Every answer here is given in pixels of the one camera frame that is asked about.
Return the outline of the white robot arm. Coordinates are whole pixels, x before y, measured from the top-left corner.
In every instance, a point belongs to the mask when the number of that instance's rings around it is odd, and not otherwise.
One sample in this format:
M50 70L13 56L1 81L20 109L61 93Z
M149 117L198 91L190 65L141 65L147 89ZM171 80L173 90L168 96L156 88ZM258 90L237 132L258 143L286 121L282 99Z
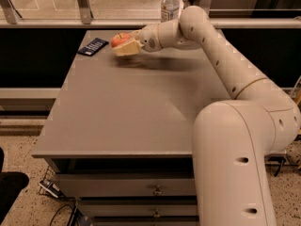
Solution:
M193 127L193 167L200 226L277 226L264 157L283 150L300 129L294 100L218 33L203 8L148 24L111 40L117 56L201 47L229 94L207 105Z

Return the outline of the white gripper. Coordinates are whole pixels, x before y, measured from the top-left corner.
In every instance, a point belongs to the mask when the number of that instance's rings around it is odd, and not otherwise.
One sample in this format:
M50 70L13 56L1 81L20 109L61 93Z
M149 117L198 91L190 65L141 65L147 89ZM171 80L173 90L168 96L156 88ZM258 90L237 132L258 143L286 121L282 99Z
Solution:
M131 36L138 40L127 40L113 48L117 57L131 56L139 54L142 48L147 52L157 52L162 49L158 36L159 24L148 24L140 31L131 32Z

